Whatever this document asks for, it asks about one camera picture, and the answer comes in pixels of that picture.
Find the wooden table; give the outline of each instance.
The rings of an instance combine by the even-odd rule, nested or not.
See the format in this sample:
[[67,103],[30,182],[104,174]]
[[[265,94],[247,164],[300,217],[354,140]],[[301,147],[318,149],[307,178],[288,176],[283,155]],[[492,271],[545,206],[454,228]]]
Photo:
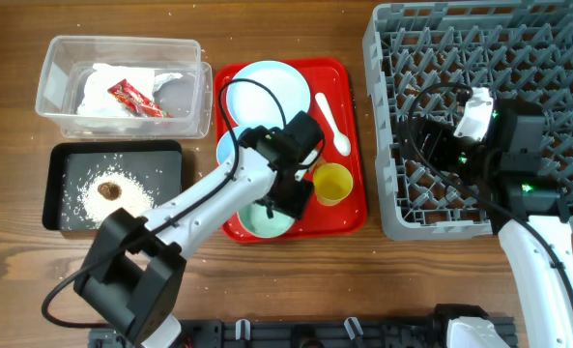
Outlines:
[[[351,75],[367,181],[365,226],[347,237],[259,246],[239,246],[215,233],[187,263],[179,318],[382,318],[465,303],[516,317],[527,345],[513,274],[495,238],[397,243],[381,230],[361,52],[374,2],[123,2],[0,1],[0,347],[86,344],[86,331],[57,328],[40,314],[43,296],[78,269],[91,243],[63,238],[41,223],[49,153],[66,141],[34,110],[43,58],[57,35],[195,39],[215,72],[236,62],[331,56]],[[181,144],[193,164],[190,178],[215,167],[213,130]],[[70,289],[53,311],[73,321],[100,320]]]

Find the plastic crate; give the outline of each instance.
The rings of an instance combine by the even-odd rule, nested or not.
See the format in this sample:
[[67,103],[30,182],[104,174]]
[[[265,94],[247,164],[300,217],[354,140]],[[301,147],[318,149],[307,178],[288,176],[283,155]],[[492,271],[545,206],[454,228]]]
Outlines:
[[[393,130],[418,91],[440,81],[487,86],[497,98],[545,110],[540,175],[564,187],[573,215],[573,1],[386,4],[363,37],[367,92],[376,123],[376,176],[383,230],[395,240],[490,234],[473,198],[421,164],[400,158]],[[417,115],[457,125],[455,95],[433,94]],[[573,218],[570,221],[573,229]]]

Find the candy wrapper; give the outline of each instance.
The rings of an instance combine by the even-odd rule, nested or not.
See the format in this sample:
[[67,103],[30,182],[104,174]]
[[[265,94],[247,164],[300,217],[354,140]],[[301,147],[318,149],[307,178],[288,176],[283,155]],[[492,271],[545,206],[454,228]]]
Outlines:
[[170,114],[146,98],[131,86],[126,79],[108,89],[108,92],[136,116],[169,118]]

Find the white plate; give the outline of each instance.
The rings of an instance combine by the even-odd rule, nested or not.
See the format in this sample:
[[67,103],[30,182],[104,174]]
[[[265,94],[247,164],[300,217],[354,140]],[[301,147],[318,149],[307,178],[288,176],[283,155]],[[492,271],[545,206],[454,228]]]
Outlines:
[[[309,111],[309,86],[295,68],[275,61],[262,61],[241,69],[234,78],[249,78],[269,88],[282,105],[286,122],[300,111]],[[246,82],[228,87],[228,111],[238,125],[282,125],[279,109],[271,96],[262,88]]]

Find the tabletop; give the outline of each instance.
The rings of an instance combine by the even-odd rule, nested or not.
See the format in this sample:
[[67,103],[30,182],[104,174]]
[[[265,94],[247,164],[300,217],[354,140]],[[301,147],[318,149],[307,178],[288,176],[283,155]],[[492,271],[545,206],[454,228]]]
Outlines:
[[[344,237],[253,246],[217,232],[188,260],[178,318],[380,319],[463,303],[515,317],[527,346],[513,274],[496,238],[393,242],[383,234],[361,51],[376,2],[145,2],[0,1],[0,347],[86,345],[86,331],[57,328],[40,313],[45,294],[78,269],[91,244],[91,236],[63,236],[41,222],[49,154],[67,141],[34,108],[43,58],[58,35],[195,39],[214,74],[232,63],[309,57],[334,57],[350,74],[369,207],[365,225]],[[189,184],[215,168],[215,130],[181,145]],[[52,311],[71,321],[101,320],[71,289]]]

